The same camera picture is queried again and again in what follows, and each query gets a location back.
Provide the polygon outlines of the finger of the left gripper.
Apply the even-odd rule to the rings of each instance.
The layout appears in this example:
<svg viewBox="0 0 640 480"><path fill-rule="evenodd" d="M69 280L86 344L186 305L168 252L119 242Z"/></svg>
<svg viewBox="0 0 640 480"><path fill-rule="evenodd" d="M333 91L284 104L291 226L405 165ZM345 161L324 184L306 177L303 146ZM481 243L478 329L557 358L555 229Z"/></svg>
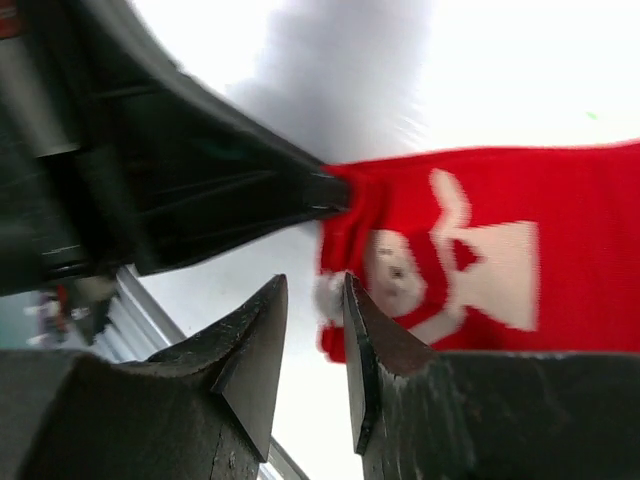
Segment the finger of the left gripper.
<svg viewBox="0 0 640 480"><path fill-rule="evenodd" d="M193 189L134 215L141 235L122 260L142 274L194 265L281 229L349 208L351 188L328 174L242 174Z"/></svg>
<svg viewBox="0 0 640 480"><path fill-rule="evenodd" d="M109 210L322 210L320 162L170 65L86 66L74 85L98 154L83 173Z"/></svg>

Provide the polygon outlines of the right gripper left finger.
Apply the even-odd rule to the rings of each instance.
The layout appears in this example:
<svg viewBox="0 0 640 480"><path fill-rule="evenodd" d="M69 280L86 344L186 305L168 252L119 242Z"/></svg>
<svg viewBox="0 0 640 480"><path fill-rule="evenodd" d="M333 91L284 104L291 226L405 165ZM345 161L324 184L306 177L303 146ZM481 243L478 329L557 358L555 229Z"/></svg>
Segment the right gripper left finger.
<svg viewBox="0 0 640 480"><path fill-rule="evenodd" d="M5 479L254 479L267 460L288 285L144 361L1 354Z"/></svg>

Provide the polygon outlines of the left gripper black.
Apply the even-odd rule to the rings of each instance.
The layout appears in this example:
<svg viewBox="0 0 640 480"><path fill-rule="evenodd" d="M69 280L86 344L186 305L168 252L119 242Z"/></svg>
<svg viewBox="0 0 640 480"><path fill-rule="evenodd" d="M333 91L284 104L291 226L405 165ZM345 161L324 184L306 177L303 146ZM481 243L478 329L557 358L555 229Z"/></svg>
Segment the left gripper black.
<svg viewBox="0 0 640 480"><path fill-rule="evenodd" d="M92 88L77 33L146 71ZM210 95L179 72L123 1L5 1L1 5L1 291L92 276L126 263L151 274L207 259L200 234L163 227L132 197L109 119L116 101L141 98L149 119L189 133L210 117Z"/></svg>

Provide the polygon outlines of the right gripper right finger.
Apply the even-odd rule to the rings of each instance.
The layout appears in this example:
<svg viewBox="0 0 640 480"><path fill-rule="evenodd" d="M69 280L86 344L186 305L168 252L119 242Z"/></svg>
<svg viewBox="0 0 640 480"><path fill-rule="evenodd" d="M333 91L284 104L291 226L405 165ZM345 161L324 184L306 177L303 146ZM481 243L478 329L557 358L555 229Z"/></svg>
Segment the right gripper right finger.
<svg viewBox="0 0 640 480"><path fill-rule="evenodd" d="M343 286L353 445L368 479L635 479L639 359L438 353Z"/></svg>

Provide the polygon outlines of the red sock with white pattern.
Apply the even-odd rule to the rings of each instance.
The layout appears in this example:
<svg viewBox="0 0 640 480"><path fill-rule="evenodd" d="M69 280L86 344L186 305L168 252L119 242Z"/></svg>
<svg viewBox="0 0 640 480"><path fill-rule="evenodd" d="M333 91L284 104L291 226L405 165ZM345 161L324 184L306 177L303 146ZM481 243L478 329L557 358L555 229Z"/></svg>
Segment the red sock with white pattern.
<svg viewBox="0 0 640 480"><path fill-rule="evenodd" d="M438 350L639 348L639 146L474 148L333 165L319 346L345 359L342 286Z"/></svg>

